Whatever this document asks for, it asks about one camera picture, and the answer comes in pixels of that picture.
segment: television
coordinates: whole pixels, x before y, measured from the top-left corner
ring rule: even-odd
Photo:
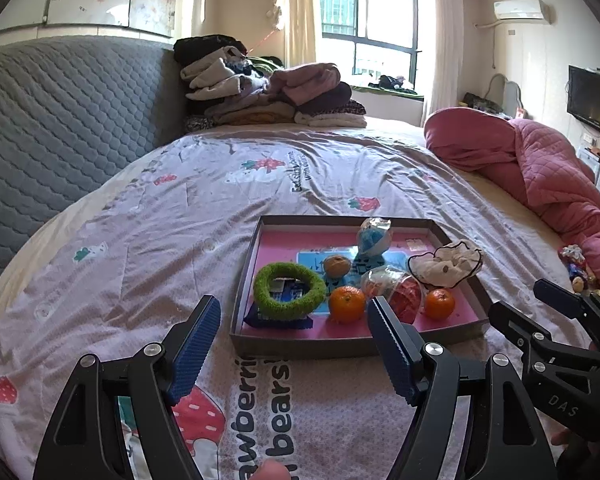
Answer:
[[[569,66],[567,112],[600,131],[600,74]]]

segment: finger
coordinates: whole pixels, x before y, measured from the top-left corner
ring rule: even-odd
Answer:
[[[558,433],[554,433],[551,436],[551,445],[552,446],[564,446],[565,444],[569,443],[570,437],[571,437],[571,430],[567,430],[566,428],[564,430],[560,430],[560,431],[558,431]]]
[[[265,460],[251,480],[291,480],[291,474],[280,462]]]

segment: red string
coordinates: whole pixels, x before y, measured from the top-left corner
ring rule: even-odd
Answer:
[[[267,34],[261,41],[259,44],[257,44],[256,46],[254,46],[251,50],[247,51],[247,54],[250,54],[251,52],[253,52],[254,50],[256,50],[261,44],[263,44],[265,41],[267,41],[271,35],[276,32],[275,30],[272,30],[269,34]]]

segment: red item in plastic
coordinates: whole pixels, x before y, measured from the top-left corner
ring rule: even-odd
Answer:
[[[388,301],[400,322],[413,324],[422,304],[420,285],[411,276],[405,278],[395,288]]]

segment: gray headboard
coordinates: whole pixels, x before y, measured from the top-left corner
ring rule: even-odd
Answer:
[[[0,47],[0,274],[46,221],[183,133],[179,72],[151,41]]]

